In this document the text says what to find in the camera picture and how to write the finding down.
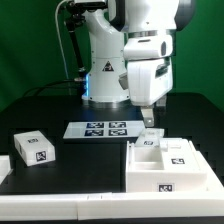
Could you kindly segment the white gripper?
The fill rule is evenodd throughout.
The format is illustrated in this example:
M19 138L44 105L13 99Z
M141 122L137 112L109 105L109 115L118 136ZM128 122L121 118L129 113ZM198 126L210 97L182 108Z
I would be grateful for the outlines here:
M165 107L165 95L173 87L172 61L170 57L155 60L130 61L127 65L130 100L135 106ZM151 107L142 107L144 125L154 126Z

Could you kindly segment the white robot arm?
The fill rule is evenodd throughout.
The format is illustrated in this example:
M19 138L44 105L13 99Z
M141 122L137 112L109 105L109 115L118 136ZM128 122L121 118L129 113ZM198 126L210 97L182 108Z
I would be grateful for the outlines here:
M86 0L91 69L82 101L95 108L141 108L147 127L153 106L173 87L175 33L195 11L195 0Z

